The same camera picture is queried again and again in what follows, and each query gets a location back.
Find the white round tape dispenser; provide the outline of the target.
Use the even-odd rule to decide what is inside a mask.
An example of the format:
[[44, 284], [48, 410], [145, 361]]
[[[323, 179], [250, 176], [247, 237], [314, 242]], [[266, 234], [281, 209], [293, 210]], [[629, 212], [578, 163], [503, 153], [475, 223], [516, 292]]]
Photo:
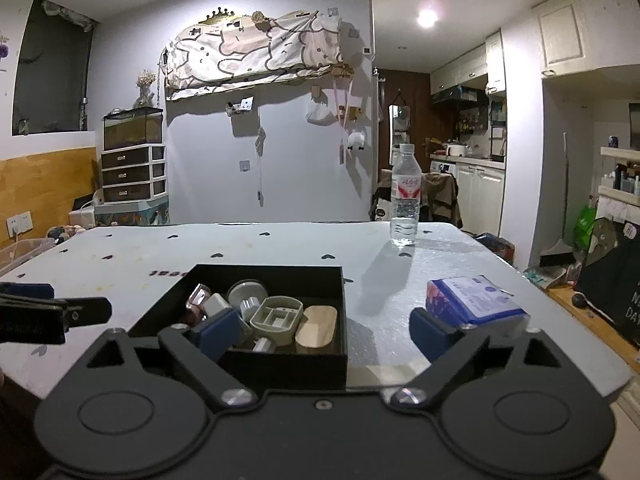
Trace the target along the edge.
[[227, 301], [239, 312], [245, 322], [250, 322], [258, 308], [268, 297], [265, 286], [255, 280], [245, 280], [234, 284], [228, 291]]

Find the white drawer cabinet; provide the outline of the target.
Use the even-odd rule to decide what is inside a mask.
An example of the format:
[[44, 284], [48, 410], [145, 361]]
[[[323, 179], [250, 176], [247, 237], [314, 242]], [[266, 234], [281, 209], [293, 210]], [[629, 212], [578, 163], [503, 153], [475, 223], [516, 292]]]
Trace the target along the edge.
[[105, 203], [155, 200], [168, 194], [166, 146], [147, 143], [101, 154]]

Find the white usb charger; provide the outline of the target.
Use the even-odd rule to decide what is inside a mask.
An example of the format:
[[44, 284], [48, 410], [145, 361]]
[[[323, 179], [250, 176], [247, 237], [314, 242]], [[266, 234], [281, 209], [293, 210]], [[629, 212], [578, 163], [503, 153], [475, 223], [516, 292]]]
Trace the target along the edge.
[[228, 301], [225, 300], [221, 294], [217, 294], [216, 292], [201, 304], [201, 309], [208, 318], [230, 308], [231, 306], [228, 304]]

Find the clear plastic water bottle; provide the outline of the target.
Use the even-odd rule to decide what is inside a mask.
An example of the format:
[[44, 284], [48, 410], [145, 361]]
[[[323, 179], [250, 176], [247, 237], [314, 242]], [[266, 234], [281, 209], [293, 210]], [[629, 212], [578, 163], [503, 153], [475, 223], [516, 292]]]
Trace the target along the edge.
[[399, 145], [392, 170], [390, 238], [397, 247], [414, 244], [422, 202], [422, 169], [414, 156], [414, 145]]

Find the patterned hanging cloth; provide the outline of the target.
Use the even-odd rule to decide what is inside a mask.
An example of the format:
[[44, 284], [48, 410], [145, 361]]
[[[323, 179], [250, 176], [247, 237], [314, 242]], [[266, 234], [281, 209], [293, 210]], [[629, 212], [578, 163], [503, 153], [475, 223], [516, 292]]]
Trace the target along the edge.
[[168, 102], [317, 79], [343, 62], [342, 20], [319, 11], [230, 13], [191, 25], [160, 56]]

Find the blue tissue pack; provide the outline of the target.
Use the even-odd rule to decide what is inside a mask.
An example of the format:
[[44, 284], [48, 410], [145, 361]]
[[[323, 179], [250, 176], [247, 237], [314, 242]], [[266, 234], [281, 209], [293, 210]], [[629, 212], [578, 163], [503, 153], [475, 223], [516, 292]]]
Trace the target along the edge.
[[529, 322], [513, 297], [484, 275], [429, 281], [425, 309], [450, 326], [488, 327], [509, 337], [523, 333]]

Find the glass terrarium tank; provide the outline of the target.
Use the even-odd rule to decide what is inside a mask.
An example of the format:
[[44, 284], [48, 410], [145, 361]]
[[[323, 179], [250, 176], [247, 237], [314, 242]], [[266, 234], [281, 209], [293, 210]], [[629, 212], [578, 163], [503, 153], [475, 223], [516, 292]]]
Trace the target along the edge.
[[103, 117], [104, 151], [139, 144], [163, 142], [164, 113], [161, 108], [142, 106]]

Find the wooden oval block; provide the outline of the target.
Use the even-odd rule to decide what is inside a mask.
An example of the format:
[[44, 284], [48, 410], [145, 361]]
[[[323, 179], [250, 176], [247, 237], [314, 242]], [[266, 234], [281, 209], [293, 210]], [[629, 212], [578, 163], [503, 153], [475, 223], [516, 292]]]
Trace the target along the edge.
[[300, 319], [295, 334], [298, 353], [328, 351], [333, 344], [337, 322], [337, 310], [331, 306], [310, 306]]

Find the green bag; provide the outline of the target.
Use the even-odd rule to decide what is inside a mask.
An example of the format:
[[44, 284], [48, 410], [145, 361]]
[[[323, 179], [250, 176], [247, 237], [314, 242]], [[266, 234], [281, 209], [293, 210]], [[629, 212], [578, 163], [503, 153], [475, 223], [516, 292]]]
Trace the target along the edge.
[[585, 206], [578, 214], [573, 229], [573, 244], [578, 252], [584, 252], [589, 247], [594, 220], [596, 220], [596, 212], [596, 208]]

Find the black cardboard box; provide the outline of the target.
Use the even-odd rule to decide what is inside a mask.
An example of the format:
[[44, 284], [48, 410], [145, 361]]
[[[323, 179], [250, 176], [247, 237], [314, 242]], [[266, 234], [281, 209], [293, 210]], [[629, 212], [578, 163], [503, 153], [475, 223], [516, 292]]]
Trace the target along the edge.
[[346, 386], [338, 266], [198, 264], [129, 333], [155, 336], [176, 323], [190, 325], [201, 352], [256, 392]]

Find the white kitchen cabinet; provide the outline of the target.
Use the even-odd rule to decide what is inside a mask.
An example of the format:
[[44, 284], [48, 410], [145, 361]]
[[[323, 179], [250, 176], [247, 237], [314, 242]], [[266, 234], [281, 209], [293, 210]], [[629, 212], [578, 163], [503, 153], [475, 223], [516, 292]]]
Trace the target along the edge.
[[471, 234], [500, 234], [503, 170], [457, 164], [458, 204], [463, 229]]

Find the dried flower bouquet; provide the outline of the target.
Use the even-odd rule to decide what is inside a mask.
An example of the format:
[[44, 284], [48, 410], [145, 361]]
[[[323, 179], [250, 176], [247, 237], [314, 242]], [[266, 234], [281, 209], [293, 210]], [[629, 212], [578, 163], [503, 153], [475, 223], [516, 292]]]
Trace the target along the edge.
[[156, 81], [156, 73], [152, 70], [142, 70], [137, 76], [136, 86], [139, 91], [137, 99], [134, 101], [134, 108], [148, 107], [153, 105], [154, 93], [152, 87]]

